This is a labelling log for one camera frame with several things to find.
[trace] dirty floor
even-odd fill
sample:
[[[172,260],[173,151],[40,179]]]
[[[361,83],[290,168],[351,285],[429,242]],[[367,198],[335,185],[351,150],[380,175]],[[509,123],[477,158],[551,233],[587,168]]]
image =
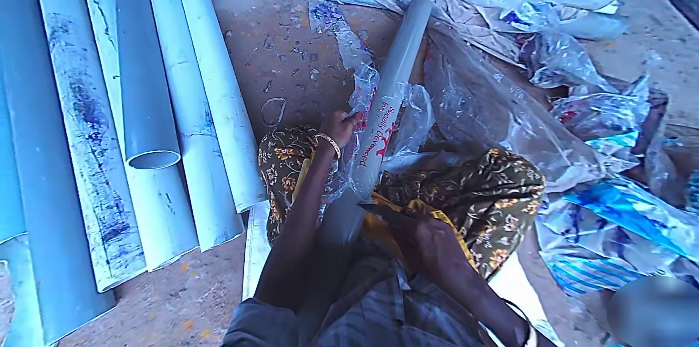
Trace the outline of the dirty floor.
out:
[[[317,124],[330,111],[345,108],[354,83],[340,61],[335,38],[311,33],[308,0],[213,0],[236,69],[255,135],[261,138],[279,115],[282,126]],[[629,33],[614,43],[592,46],[606,74],[630,80],[642,74],[644,52],[667,58],[659,68],[660,86],[678,96],[694,85],[699,34],[666,0],[627,0]],[[397,16],[344,6],[357,34],[381,64],[398,26]],[[699,92],[675,98],[671,123],[696,136]],[[160,271],[143,274],[115,289],[118,306],[60,341],[63,346],[216,346],[240,302],[245,237],[206,253],[188,253]],[[537,255],[536,237],[527,236],[520,260],[542,298],[547,316],[567,346],[599,346],[605,334],[584,311],[569,308]]]

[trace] shirt sleeve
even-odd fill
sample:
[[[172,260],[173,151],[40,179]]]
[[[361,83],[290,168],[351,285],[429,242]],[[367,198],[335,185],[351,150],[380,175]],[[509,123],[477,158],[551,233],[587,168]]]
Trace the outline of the shirt sleeve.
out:
[[[249,298],[233,313],[222,347],[295,346],[298,343],[299,325],[293,311]]]

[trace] floral fabric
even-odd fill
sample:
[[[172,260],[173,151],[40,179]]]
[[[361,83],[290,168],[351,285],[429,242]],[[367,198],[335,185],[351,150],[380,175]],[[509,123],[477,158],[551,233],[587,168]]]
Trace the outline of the floral fabric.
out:
[[[422,200],[444,212],[466,242],[476,270],[494,276],[534,221],[545,179],[522,157],[500,149],[481,159],[398,179],[384,173],[376,192],[398,206]]]
[[[271,208],[267,239],[273,244],[289,209],[303,160],[317,147],[310,126],[273,131],[260,143],[258,163]],[[499,149],[446,170],[418,171],[398,179],[384,173],[376,192],[399,207],[421,200],[441,210],[473,255],[477,271],[489,280],[510,253],[539,210],[545,180],[524,158]]]
[[[267,186],[270,201],[267,219],[267,240],[270,245],[279,236],[289,209],[292,195],[303,167],[303,160],[310,159],[317,143],[313,136],[318,130],[310,126],[272,131],[262,138],[257,163]]]

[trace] bangle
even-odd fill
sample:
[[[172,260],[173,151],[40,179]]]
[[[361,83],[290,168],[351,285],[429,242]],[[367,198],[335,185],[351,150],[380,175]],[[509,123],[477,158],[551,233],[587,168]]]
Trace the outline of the bangle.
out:
[[[334,139],[330,138],[330,136],[328,136],[328,135],[325,134],[325,133],[318,133],[318,134],[316,134],[316,135],[313,136],[313,139],[315,139],[316,142],[318,142],[318,138],[323,138],[324,140],[328,141],[328,142],[330,143],[330,145],[333,146],[333,149],[335,149],[335,154],[336,154],[336,156],[337,156],[337,159],[340,159],[340,157],[341,157],[343,154],[340,152],[340,147],[337,146],[337,142],[335,142]]]

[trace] plaid shirt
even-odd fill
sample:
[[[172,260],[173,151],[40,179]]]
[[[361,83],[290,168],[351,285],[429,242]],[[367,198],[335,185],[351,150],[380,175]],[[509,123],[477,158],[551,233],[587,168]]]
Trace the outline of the plaid shirt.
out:
[[[466,309],[430,280],[408,279],[400,262],[375,249],[352,266],[340,296],[313,345],[493,345]],[[295,346],[298,333],[291,310],[250,298],[236,309],[223,346]]]

